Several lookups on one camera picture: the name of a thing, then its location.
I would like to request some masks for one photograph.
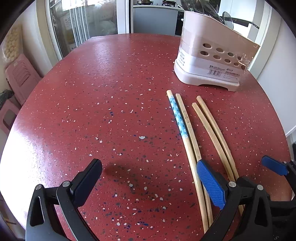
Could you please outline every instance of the metal screw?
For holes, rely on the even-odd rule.
[[[260,191],[262,191],[263,190],[263,186],[262,185],[257,185],[257,188],[260,190]]]
[[[64,181],[64,182],[62,183],[62,186],[63,186],[64,188],[68,187],[69,185],[70,185],[70,182],[69,182],[69,181]]]
[[[230,181],[230,182],[228,183],[228,185],[229,185],[230,187],[232,187],[232,188],[234,188],[234,187],[237,186],[237,184],[236,184],[235,182],[233,182],[233,181]]]
[[[41,185],[41,184],[38,184],[38,185],[35,187],[36,190],[39,190],[39,189],[41,189],[41,188],[42,188],[42,185]]]

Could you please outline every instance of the kitchen counter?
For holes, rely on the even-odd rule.
[[[161,6],[161,5],[134,5],[133,6],[134,8],[138,8],[138,7],[155,7],[155,8],[166,8],[166,9],[173,9],[173,10],[177,10],[177,11],[181,11],[181,12],[184,12],[184,9],[183,8],[179,8],[179,7],[169,7],[169,6]]]

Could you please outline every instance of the terrazzo tabletop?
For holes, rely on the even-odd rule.
[[[79,210],[100,240],[199,240],[198,199],[168,89],[181,94],[202,158],[214,170],[226,177],[191,107],[198,95],[239,175],[262,184],[272,200],[290,199],[285,178],[260,162],[263,155],[290,160],[284,131],[260,85],[250,73],[238,92],[183,84],[173,71],[179,41],[148,34],[91,38],[40,81],[13,124],[0,163],[1,193],[23,227],[37,184],[58,186],[98,158],[103,173]]]

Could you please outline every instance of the wooden chopstick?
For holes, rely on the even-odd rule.
[[[196,162],[195,162],[194,153],[193,153],[193,150],[192,150],[192,147],[190,144],[190,139],[188,137],[188,134],[187,134],[187,131],[185,128],[185,124],[183,122],[181,113],[179,111],[178,105],[176,103],[176,100],[173,96],[172,91],[167,90],[167,95],[168,95],[170,104],[172,106],[172,109],[174,111],[176,121],[178,123],[178,127],[180,129],[182,140],[183,140],[183,143],[185,146],[186,154],[188,157],[190,169],[191,169],[193,180],[194,180],[195,189],[197,192],[198,203],[200,205],[202,224],[203,224],[204,232],[206,232],[209,228],[208,227],[208,220],[207,220],[207,211],[206,211],[205,200],[204,200],[204,196],[203,196],[202,184],[200,182],[200,179],[199,179],[199,177],[197,175],[197,171],[196,171]]]
[[[202,111],[200,110],[200,108],[198,107],[198,105],[196,103],[192,103],[192,107],[193,109],[195,110],[195,112],[197,113],[199,119],[201,120],[203,126],[205,127],[207,133],[209,134],[215,148],[216,148],[216,151],[218,152],[218,155],[222,161],[222,164],[226,170],[226,173],[227,173],[227,176],[228,176],[228,179],[230,181],[234,181],[235,182],[235,178],[234,178],[234,175],[233,175],[233,172],[232,172],[232,169],[230,167],[230,164],[228,162],[228,159],[221,147],[221,144],[218,140],[218,138],[216,137],[211,125],[209,124],[208,120],[206,119],[206,117],[204,116],[204,114],[202,113]],[[240,215],[242,215],[243,213],[243,206],[240,205],[239,206],[239,212],[240,212]]]
[[[195,138],[195,134],[189,119],[189,116],[187,114],[185,105],[183,103],[182,97],[180,94],[176,94],[176,100],[179,106],[179,110],[181,112],[181,115],[183,117],[183,121],[185,123],[188,135],[189,135],[189,139],[191,141],[191,145],[192,145],[192,149],[194,151],[195,154],[195,158],[196,158],[196,162],[200,161],[202,159],[201,154],[200,154],[200,150],[198,148],[198,143],[197,140]],[[208,219],[208,225],[209,227],[212,225],[213,223],[213,214],[212,214],[212,207],[211,207],[211,200],[209,197],[209,194],[207,193],[206,189],[204,186],[203,187],[203,193],[204,193],[204,198],[205,198],[205,204],[206,204],[206,209],[207,209],[207,219]]]
[[[231,152],[230,152],[230,150],[228,148],[228,145],[227,145],[227,143],[226,143],[226,141],[225,141],[225,139],[224,139],[224,137],[223,137],[223,135],[221,133],[221,130],[219,129],[214,117],[212,116],[209,108],[207,107],[207,105],[205,104],[205,102],[203,101],[201,96],[196,97],[196,99],[197,99],[198,103],[200,104],[203,112],[207,116],[207,119],[209,120],[214,132],[216,133],[216,136],[217,136],[218,140],[220,141],[220,144],[221,144],[221,146],[222,146],[222,148],[224,150],[224,153],[226,154],[226,157],[228,159],[228,162],[230,164],[230,167],[231,167],[231,170],[233,172],[233,175],[234,175],[235,179],[238,179],[239,174],[237,172],[237,168],[235,167],[234,159],[233,159],[233,157],[231,155]]]

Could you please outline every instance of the stove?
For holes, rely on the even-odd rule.
[[[168,6],[168,7],[175,7],[176,2],[175,1],[167,1],[167,0],[163,0],[162,6]]]

